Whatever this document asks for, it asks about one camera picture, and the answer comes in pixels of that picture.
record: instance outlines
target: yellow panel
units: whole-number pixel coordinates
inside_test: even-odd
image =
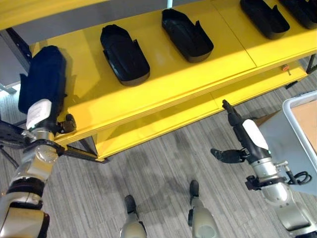
[[[109,136],[108,130],[97,134],[96,149],[99,159],[140,144],[164,133],[202,119],[218,107],[211,95],[199,96],[185,103],[123,124]]]
[[[298,55],[313,54],[317,50],[317,30],[302,27],[278,0],[265,0],[265,2],[270,7],[277,4],[279,11],[290,25],[290,29],[280,39],[270,40],[264,37],[242,11],[239,0],[215,0],[212,4],[257,66],[294,58]]]
[[[188,63],[161,26],[161,11],[137,15],[108,24],[128,30],[139,42],[151,67],[151,76],[140,86],[119,83],[103,54],[102,28],[107,24],[75,31],[40,42],[56,45],[67,58],[68,96],[65,111],[76,119],[77,132],[60,135],[59,143],[90,136],[110,126],[143,117],[197,97],[205,88],[255,65],[209,1],[176,7],[202,27],[214,50],[201,63]]]
[[[279,67],[230,84],[229,86],[211,92],[211,94],[217,105],[222,107],[223,99],[231,104],[238,104],[307,76],[298,62],[292,62],[288,65],[290,66],[291,75],[289,75],[288,72],[283,72]]]
[[[106,0],[0,0],[0,30]]]
[[[115,131],[107,129],[99,132],[96,140],[98,160],[103,161],[107,156],[220,112],[223,110],[223,99],[232,104],[238,104],[307,76],[297,62],[289,65],[291,75],[280,68],[272,69],[211,94],[208,93],[178,106],[120,125]]]

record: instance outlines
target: gray carpet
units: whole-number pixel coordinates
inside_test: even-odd
[[[262,117],[282,102],[317,88],[311,75],[292,88],[280,88],[236,107],[244,117]],[[11,123],[24,119],[16,95],[0,98],[0,114]],[[286,238],[274,210],[258,191],[248,191],[253,174],[245,162],[217,161],[210,148],[240,148],[225,112],[112,156],[108,164],[61,157],[44,192],[50,214],[50,238],[117,238],[125,221],[123,198],[132,194],[149,238],[191,238],[187,225],[188,187],[197,179],[201,200],[213,213],[224,238]],[[8,150],[18,161],[20,152]],[[14,168],[0,159],[0,191],[5,192]],[[317,217],[317,198],[294,193]]]

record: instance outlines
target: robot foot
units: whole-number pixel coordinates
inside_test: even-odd
[[[189,186],[190,204],[194,197],[199,197],[199,183],[196,180],[192,180]]]
[[[127,208],[127,213],[135,213],[137,214],[137,206],[135,204],[135,200],[132,195],[128,195],[124,198],[124,203]]]

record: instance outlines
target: robot leg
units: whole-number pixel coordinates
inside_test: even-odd
[[[120,231],[120,238],[146,238],[147,233],[143,222],[139,221],[134,198],[129,195],[126,196],[124,200],[127,207],[128,217]]]
[[[210,213],[210,211],[204,207],[201,200],[198,198],[198,182],[196,183],[196,195],[192,194],[191,190],[191,204],[192,209],[188,214],[188,225],[193,229],[193,238],[220,238],[217,224]]]

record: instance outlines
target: black plastic tray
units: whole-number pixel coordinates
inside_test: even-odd
[[[150,66],[138,41],[132,41],[125,29],[108,25],[103,28],[100,41],[106,59],[120,83],[136,86],[149,78]]]
[[[317,0],[279,0],[307,29],[317,28]]]
[[[213,50],[213,43],[199,21],[194,25],[179,11],[165,9],[162,12],[162,26],[188,62],[203,61]]]
[[[241,0],[242,10],[257,28],[269,39],[277,39],[289,30],[290,26],[277,5],[271,9],[263,0]]]

